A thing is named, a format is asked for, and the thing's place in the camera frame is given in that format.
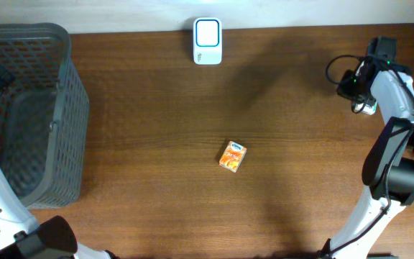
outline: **wood grain surface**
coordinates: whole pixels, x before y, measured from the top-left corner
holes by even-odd
[[[396,37],[414,70],[414,24],[226,30],[214,66],[193,62],[190,32],[72,35],[91,102],[81,197],[34,215],[62,215],[80,242],[121,258],[321,249],[357,203],[384,126],[352,114],[324,69],[378,35]],[[219,166],[229,140],[248,148],[237,173]],[[414,258],[414,204],[372,252]]]

